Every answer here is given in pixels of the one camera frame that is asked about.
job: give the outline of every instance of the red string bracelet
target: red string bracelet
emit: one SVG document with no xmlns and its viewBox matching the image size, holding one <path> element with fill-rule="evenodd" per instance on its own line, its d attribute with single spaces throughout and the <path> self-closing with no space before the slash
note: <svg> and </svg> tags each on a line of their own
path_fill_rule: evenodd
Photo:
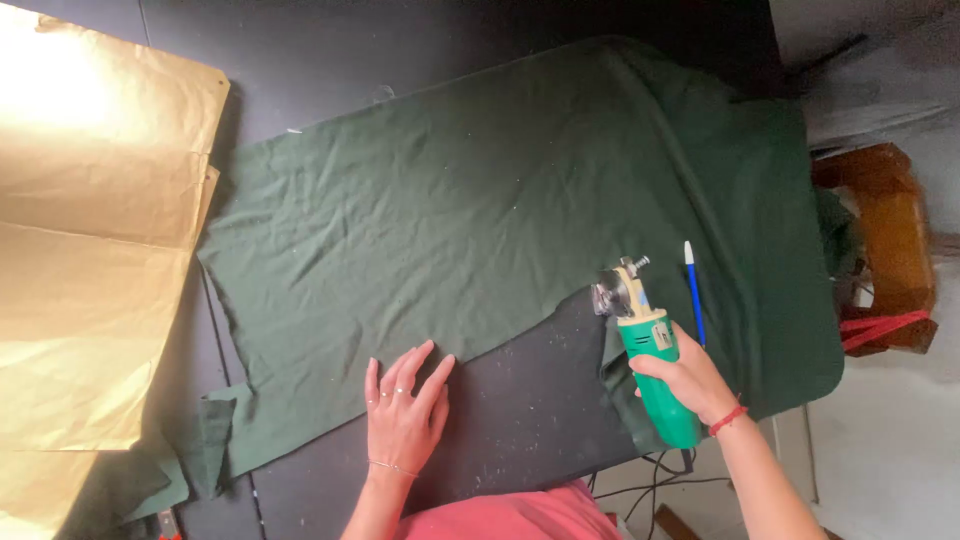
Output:
<svg viewBox="0 0 960 540">
<path fill-rule="evenodd" d="M 739 401 L 740 401 L 740 396 L 737 396 L 737 397 L 736 397 L 736 400 L 739 402 Z M 723 417 L 723 420 L 721 420 L 721 421 L 717 422 L 716 424 L 710 426 L 710 430 L 708 431 L 709 435 L 710 435 L 711 437 L 717 436 L 717 431 L 719 431 L 720 428 L 723 428 L 724 426 L 726 426 L 727 424 L 729 424 L 730 422 L 732 422 L 734 418 L 736 418 L 737 416 L 740 416 L 741 414 L 743 414 L 743 413 L 745 413 L 745 412 L 747 412 L 747 407 L 745 407 L 745 406 L 743 406 L 743 405 L 737 405 L 736 408 L 735 408 L 730 414 L 728 414 L 727 416 L 724 416 L 724 417 Z"/>
</svg>

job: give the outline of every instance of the thin silver bracelet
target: thin silver bracelet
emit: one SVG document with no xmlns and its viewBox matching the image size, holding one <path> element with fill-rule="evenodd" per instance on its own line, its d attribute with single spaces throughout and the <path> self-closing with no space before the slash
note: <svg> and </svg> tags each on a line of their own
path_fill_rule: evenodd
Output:
<svg viewBox="0 0 960 540">
<path fill-rule="evenodd" d="M 373 465 L 379 465 L 379 466 L 381 466 L 381 467 L 386 467 L 386 468 L 388 468 L 388 469 L 393 469 L 393 470 L 397 471 L 398 473 L 403 473 L 404 475 L 407 475 L 408 477 L 418 478 L 417 475 L 415 475 L 415 474 L 413 474 L 413 473 L 411 473 L 411 472 L 409 472 L 409 471 L 404 471 L 403 469 L 400 469 L 400 468 L 397 467 L 396 465 L 391 465 L 390 463 L 384 463 L 384 462 L 382 462 L 382 461 L 373 461 L 372 459 L 368 459 L 367 462 L 368 462 L 368 463 L 372 463 Z"/>
</svg>

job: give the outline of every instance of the bracelet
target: bracelet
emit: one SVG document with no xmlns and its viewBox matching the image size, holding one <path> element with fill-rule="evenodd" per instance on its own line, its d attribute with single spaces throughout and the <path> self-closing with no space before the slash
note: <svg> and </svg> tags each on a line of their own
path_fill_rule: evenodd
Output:
<svg viewBox="0 0 960 540">
<path fill-rule="evenodd" d="M 386 468 L 388 468 L 388 469 L 393 469 L 393 470 L 397 471 L 398 473 L 403 473 L 404 475 L 407 475 L 408 477 L 413 477 L 413 478 L 417 478 L 417 477 L 418 477 L 417 475 L 415 475 L 415 474 L 413 474 L 413 473 L 411 473 L 411 472 L 409 472 L 409 471 L 404 471 L 403 469 L 400 469 L 400 468 L 397 467 L 396 465 L 391 465 L 390 463 L 384 463 L 383 461 L 373 461 L 372 459 L 368 459 L 367 462 L 368 462 L 368 463 L 371 463 L 371 464 L 373 464 L 373 465 L 379 465 L 379 466 L 381 466 L 381 467 L 386 467 Z"/>
<path fill-rule="evenodd" d="M 739 401 L 740 401 L 740 396 L 737 396 L 737 397 L 736 397 L 736 400 L 739 402 Z M 743 414 L 743 413 L 745 413 L 745 412 L 747 412 L 747 407 L 745 407 L 745 406 L 743 406 L 743 405 L 737 405 L 736 408 L 735 408 L 730 414 L 728 414 L 727 416 L 724 416 L 724 417 L 723 417 L 723 420 L 721 420 L 721 421 L 717 422 L 716 424 L 710 426 L 710 430 L 709 430 L 709 432 L 708 432 L 709 435 L 710 435 L 711 437 L 717 436 L 717 431 L 719 431 L 720 428 L 723 428 L 724 426 L 726 426 L 727 424 L 729 424 L 730 422 L 732 422 L 734 418 L 736 418 L 737 416 L 740 416 L 741 414 Z"/>
</svg>

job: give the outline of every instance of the hand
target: hand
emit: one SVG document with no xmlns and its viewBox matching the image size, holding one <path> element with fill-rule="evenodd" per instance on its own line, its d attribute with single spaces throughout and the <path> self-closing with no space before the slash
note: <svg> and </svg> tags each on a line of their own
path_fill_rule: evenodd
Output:
<svg viewBox="0 0 960 540">
<path fill-rule="evenodd" d="M 673 323 L 673 332 L 680 347 L 679 360 L 668 362 L 640 355 L 630 358 L 630 368 L 666 382 L 680 403 L 699 416 L 701 422 L 712 426 L 738 406 L 737 400 L 700 344 L 677 323 Z"/>
<path fill-rule="evenodd" d="M 364 393 L 367 398 L 367 456 L 395 465 L 416 475 L 433 454 L 450 411 L 446 378 L 456 361 L 447 355 L 426 380 L 417 397 L 411 395 L 417 371 L 433 351 L 433 341 L 415 347 L 391 366 L 376 386 L 378 363 L 370 359 Z M 389 481 L 413 479 L 380 465 L 371 464 L 371 475 Z"/>
</svg>

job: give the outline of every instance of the table surface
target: table surface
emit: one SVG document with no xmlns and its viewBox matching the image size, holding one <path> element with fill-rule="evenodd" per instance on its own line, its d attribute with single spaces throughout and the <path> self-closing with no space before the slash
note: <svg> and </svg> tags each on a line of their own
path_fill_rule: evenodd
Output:
<svg viewBox="0 0 960 540">
<path fill-rule="evenodd" d="M 238 144 L 592 36 L 637 37 L 751 94 L 783 92 L 766 0 L 5 1 L 223 69 L 231 89 L 214 164 Z M 245 379 L 227 328 L 195 262 L 166 352 L 182 373 L 171 421 Z M 597 378 L 603 332 L 581 291 L 456 370 L 444 439 L 407 510 L 537 489 L 636 457 Z M 235 479 L 225 496 L 183 504 L 185 537 L 336 538 L 365 457 L 361 417 Z"/>
</svg>

